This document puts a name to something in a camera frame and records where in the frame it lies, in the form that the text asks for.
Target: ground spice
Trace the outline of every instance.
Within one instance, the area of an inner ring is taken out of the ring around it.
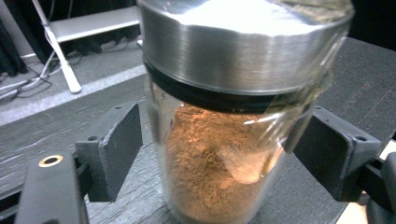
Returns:
[[[165,186],[170,204],[189,222],[243,223],[257,211],[265,179],[249,181],[249,174],[257,170],[254,164],[260,164],[259,173],[265,170],[273,155],[269,150],[244,154],[252,126],[243,124],[256,118],[192,105],[175,112],[165,146]]]

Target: silver metal lid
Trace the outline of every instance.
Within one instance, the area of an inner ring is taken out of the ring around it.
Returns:
[[[247,95],[296,91],[332,64],[348,0],[141,0],[146,59],[183,83]]]

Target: spice jar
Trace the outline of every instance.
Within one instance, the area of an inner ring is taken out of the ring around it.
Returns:
[[[163,194],[183,223],[248,223],[265,201],[353,13],[321,4],[139,2]]]

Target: dark wooden tabletop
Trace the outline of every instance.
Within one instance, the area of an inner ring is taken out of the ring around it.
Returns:
[[[88,203],[91,223],[177,223],[163,201],[145,108],[145,77],[0,127],[0,193],[22,184],[37,155],[74,151],[78,135],[114,105],[140,104],[144,145],[115,203]],[[383,142],[396,130],[396,52],[348,39],[318,104]],[[345,208],[292,156],[251,223],[335,223]]]

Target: transparent glass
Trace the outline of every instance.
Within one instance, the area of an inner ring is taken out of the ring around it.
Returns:
[[[146,91],[163,193],[183,223],[248,223],[285,164],[290,130],[316,98],[309,89],[299,104],[235,114],[181,102],[150,79]]]

